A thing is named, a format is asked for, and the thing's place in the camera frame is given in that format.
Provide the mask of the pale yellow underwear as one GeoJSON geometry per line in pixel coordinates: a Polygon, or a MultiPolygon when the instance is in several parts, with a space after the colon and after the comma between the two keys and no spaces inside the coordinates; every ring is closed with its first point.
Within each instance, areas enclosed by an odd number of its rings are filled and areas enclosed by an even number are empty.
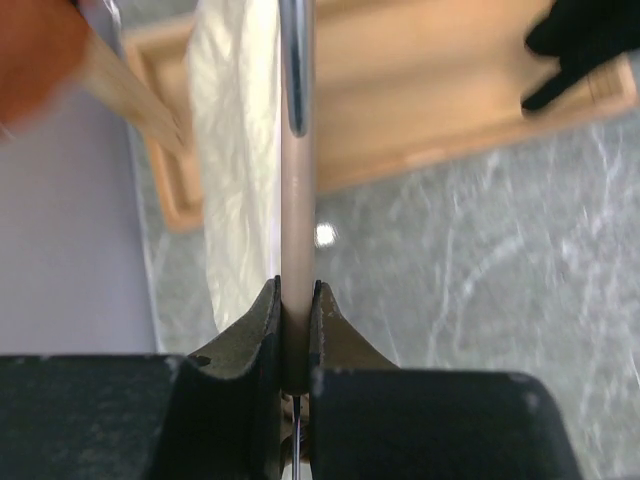
{"type": "Polygon", "coordinates": [[[277,2],[199,2],[187,66],[204,193],[206,278],[214,321],[223,331],[280,272],[277,2]]]}

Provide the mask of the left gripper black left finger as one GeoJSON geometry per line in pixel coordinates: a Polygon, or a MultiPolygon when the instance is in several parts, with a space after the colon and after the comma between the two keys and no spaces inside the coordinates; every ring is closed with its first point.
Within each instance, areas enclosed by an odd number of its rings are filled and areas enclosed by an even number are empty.
{"type": "Polygon", "coordinates": [[[5,479],[277,479],[280,283],[188,356],[5,356],[5,479]]]}

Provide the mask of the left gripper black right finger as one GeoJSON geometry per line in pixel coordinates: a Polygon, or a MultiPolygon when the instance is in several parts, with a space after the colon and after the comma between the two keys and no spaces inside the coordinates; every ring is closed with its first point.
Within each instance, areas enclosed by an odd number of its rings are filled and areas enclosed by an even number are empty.
{"type": "Polygon", "coordinates": [[[509,371],[403,369],[318,283],[311,313],[310,464],[317,479],[578,479],[561,412],[509,371]]]}

